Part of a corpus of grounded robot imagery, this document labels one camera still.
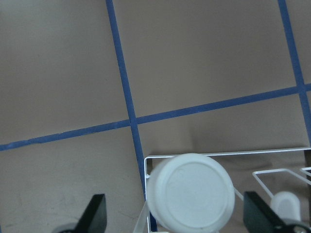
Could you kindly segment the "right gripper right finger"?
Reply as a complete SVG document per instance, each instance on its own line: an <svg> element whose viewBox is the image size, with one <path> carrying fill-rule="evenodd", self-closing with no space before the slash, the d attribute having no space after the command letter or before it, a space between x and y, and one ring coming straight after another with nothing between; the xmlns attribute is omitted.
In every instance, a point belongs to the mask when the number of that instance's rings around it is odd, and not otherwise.
<svg viewBox="0 0 311 233"><path fill-rule="evenodd" d="M255 192L243 194L243 223L249 233L291 233L292 229Z"/></svg>

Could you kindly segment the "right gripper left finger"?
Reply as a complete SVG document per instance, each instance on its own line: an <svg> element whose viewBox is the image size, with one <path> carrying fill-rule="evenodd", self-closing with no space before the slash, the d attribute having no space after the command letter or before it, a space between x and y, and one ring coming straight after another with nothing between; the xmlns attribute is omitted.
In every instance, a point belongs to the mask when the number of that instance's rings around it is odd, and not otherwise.
<svg viewBox="0 0 311 233"><path fill-rule="evenodd" d="M104 233L107 227L105 194L95 194L79 219L76 233Z"/></svg>

